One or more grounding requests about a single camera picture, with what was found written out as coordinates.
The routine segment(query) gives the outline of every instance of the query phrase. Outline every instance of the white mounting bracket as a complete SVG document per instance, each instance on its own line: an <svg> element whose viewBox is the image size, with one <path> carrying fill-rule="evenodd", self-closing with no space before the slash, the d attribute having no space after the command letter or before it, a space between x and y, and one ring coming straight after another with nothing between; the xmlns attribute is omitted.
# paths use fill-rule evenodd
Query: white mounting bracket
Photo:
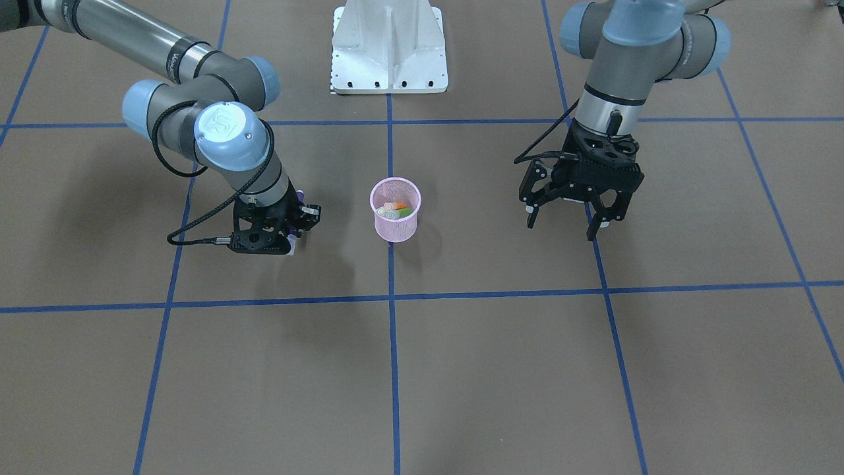
<svg viewBox="0 0 844 475"><path fill-rule="evenodd" d="M420 94L448 87L442 11L428 0L348 0L334 10L331 89Z"/></svg>

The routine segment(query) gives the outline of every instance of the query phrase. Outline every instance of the light blue joint cap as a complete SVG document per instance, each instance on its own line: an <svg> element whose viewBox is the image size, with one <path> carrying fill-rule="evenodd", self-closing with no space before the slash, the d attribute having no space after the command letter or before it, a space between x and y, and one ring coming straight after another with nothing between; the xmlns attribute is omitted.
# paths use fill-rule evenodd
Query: light blue joint cap
<svg viewBox="0 0 844 475"><path fill-rule="evenodd" d="M266 158L267 130L240 102L215 102L199 113L193 137L211 163L230 172L252 170Z"/></svg>
<svg viewBox="0 0 844 475"><path fill-rule="evenodd" d="M279 82L279 73L269 61L260 56L247 56L246 59L252 61L252 64L258 68L258 73L261 74L261 79L264 83L264 107L269 106L281 94L281 83Z"/></svg>
<svg viewBox="0 0 844 475"><path fill-rule="evenodd" d="M135 83L123 96L123 122L138 135L149 140L147 114L149 102L155 90L164 83L155 79L144 79Z"/></svg>
<svg viewBox="0 0 844 475"><path fill-rule="evenodd" d="M717 18L709 17L709 19L712 20L712 24L715 25L715 51L712 53L712 59L709 60L709 64L707 64L703 71L698 74L699 76L709 74L720 68L724 63L724 60L726 60L727 56L729 56L730 45L733 43L733 37L730 34L730 29L727 27L727 24Z"/></svg>
<svg viewBox="0 0 844 475"><path fill-rule="evenodd" d="M560 24L560 44L565 52L577 57L583 57L580 53L580 32L583 25L583 15L586 14L586 9L592 3L575 3L565 13L563 22Z"/></svg>
<svg viewBox="0 0 844 475"><path fill-rule="evenodd" d="M680 1L616 0L603 37L621 46L651 46L670 40L683 24Z"/></svg>

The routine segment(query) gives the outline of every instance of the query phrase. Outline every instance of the blue cap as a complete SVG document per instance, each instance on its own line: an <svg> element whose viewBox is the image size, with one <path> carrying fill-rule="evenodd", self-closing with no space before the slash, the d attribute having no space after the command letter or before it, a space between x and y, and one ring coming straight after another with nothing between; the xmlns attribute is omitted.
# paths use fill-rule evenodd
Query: blue cap
<svg viewBox="0 0 844 475"><path fill-rule="evenodd" d="M199 113L193 137L214 165L231 172L251 170L267 156L269 138L258 116L240 102L215 102Z"/></svg>
<svg viewBox="0 0 844 475"><path fill-rule="evenodd" d="M276 73L275 68L269 61L260 56L247 56L246 59L252 61L252 64L258 69L261 74L261 79L264 83L264 105L269 106L273 101L279 98L281 94L281 83L279 82L279 74Z"/></svg>
<svg viewBox="0 0 844 475"><path fill-rule="evenodd" d="M575 56L583 57L580 53L580 32L583 25L583 15L592 2L579 2L565 12L560 24L560 44L563 49Z"/></svg>
<svg viewBox="0 0 844 475"><path fill-rule="evenodd" d="M123 96L123 122L131 130L149 140L147 129L147 115L149 102L155 90L164 83L155 79L144 79L135 83Z"/></svg>
<svg viewBox="0 0 844 475"><path fill-rule="evenodd" d="M603 24L603 37L621 46L651 46L680 31L685 15L682 2L616 0Z"/></svg>
<svg viewBox="0 0 844 475"><path fill-rule="evenodd" d="M699 74L700 76L703 74L709 74L721 66L724 60L727 59L727 56L729 56L730 45L733 42L732 35L730 35L730 29L727 27L726 23L717 18L708 18L712 20L712 24L715 25L715 51L712 53L712 59L709 60L709 64L707 64L703 71Z"/></svg>

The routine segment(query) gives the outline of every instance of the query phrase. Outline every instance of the mesh pencil holder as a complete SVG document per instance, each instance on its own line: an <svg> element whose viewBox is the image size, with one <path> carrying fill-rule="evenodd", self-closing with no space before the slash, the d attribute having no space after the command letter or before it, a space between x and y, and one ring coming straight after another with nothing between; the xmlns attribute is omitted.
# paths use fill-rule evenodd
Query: mesh pencil holder
<svg viewBox="0 0 844 475"><path fill-rule="evenodd" d="M386 203L405 203L412 209L410 215L399 219L389 219L378 214L378 208ZM422 205L419 188L409 180L399 177L384 178L370 193L370 207L375 215L375 231L378 236L390 243L407 241L416 232L416 216Z"/></svg>

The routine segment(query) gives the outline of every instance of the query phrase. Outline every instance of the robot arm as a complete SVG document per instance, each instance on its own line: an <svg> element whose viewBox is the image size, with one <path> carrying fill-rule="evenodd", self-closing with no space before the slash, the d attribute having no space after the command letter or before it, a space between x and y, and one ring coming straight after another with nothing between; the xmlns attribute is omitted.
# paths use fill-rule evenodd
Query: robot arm
<svg viewBox="0 0 844 475"><path fill-rule="evenodd" d="M272 129L254 112L280 92L278 75L269 62L260 57L234 59L118 0L0 2L0 31L32 25L78 33L175 83L146 79L133 85L123 101L124 120L153 143L156 155L172 172L183 177L198 174L170 167L160 146L221 173L236 193L227 201L235 203L230 236L175 240L209 213L172 233L168 242L288 254L292 236L300 237L319 222L321 208L300 202L272 147ZM241 220L250 227L241 228Z"/></svg>
<svg viewBox="0 0 844 475"><path fill-rule="evenodd" d="M592 205L590 241L600 227L625 218L645 177L631 133L654 83L710 73L728 54L729 30L721 20L687 14L718 3L616 0L569 10L560 27L563 48L592 59L592 67L562 149L527 156L531 147L515 160L531 161L519 188L528 227L539 206L557 198ZM540 181L547 183L533 191ZM607 192L615 195L609 206L601 198Z"/></svg>

